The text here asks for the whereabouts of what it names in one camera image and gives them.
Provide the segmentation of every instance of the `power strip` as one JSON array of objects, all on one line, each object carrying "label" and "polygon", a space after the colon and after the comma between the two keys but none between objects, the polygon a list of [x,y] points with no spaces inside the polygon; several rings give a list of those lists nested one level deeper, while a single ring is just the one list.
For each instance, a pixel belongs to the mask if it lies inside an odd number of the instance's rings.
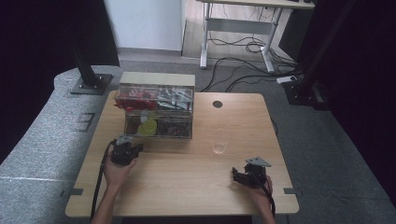
[{"label": "power strip", "polygon": [[277,84],[282,84],[284,82],[291,82],[297,80],[297,77],[291,76],[291,77],[279,77],[276,79]]}]

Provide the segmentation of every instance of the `black device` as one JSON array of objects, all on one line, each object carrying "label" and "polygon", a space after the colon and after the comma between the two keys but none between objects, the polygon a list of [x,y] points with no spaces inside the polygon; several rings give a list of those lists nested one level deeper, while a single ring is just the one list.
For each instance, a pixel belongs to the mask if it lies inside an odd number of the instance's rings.
[{"label": "black device", "polygon": [[111,161],[119,166],[131,164],[134,158],[143,151],[143,144],[132,147],[132,136],[120,135],[111,151]]},{"label": "black device", "polygon": [[93,215],[95,214],[96,201],[100,189],[100,185],[102,183],[102,176],[105,170],[105,163],[108,157],[108,150],[111,146],[113,146],[113,150],[111,151],[111,161],[118,166],[126,166],[131,164],[131,161],[134,158],[139,157],[139,152],[143,151],[143,144],[139,144],[136,147],[132,147],[132,136],[120,135],[117,139],[109,142],[105,153],[102,158],[102,162],[100,164],[99,176],[96,181],[95,192],[93,194],[92,200],[92,208],[91,208],[91,221],[93,219]]},{"label": "black device", "polygon": [[251,188],[261,188],[270,200],[270,203],[272,205],[272,214],[275,217],[275,201],[272,197],[272,193],[270,192],[270,190],[265,187],[265,183],[267,182],[265,167],[270,167],[271,164],[260,157],[247,159],[246,162],[247,165],[245,166],[244,174],[239,173],[233,167],[233,180]]}]

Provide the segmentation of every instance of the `gray carpet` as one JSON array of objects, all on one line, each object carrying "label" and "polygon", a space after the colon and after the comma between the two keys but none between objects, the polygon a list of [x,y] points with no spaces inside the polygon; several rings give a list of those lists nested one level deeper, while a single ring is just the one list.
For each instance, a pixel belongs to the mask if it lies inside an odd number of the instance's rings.
[{"label": "gray carpet", "polygon": [[[197,91],[206,86],[213,71],[213,66],[201,70],[189,63],[121,61],[121,68],[93,68],[114,75],[103,96],[70,95],[68,90],[78,79],[76,69],[55,78],[48,103],[0,167],[0,223],[89,222],[67,217],[64,209],[106,97],[117,89],[122,71],[194,74]],[[220,66],[216,80],[233,69]],[[241,68],[230,80],[253,74]],[[220,83],[210,91],[225,91],[229,84]],[[282,87],[273,81],[240,83],[233,91],[261,93],[276,122],[300,205],[297,214],[276,216],[277,223],[288,223],[288,218],[291,224],[394,223],[395,207],[331,112],[289,105]],[[255,217],[253,223],[260,221]]]}]

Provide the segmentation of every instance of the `table hole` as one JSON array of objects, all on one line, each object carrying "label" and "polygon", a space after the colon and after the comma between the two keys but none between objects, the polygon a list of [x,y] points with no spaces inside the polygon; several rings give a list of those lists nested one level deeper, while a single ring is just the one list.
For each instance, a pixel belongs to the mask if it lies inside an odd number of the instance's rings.
[{"label": "table hole", "polygon": [[221,108],[221,107],[222,107],[222,102],[220,102],[220,101],[215,101],[215,102],[213,102],[213,106],[214,106],[215,108]]}]

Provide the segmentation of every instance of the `white wall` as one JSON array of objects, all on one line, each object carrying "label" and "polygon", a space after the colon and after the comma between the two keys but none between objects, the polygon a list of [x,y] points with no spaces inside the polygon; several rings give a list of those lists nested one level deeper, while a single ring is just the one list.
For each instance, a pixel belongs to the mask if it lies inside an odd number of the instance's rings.
[{"label": "white wall", "polygon": [[181,50],[185,0],[105,0],[117,48]]}]

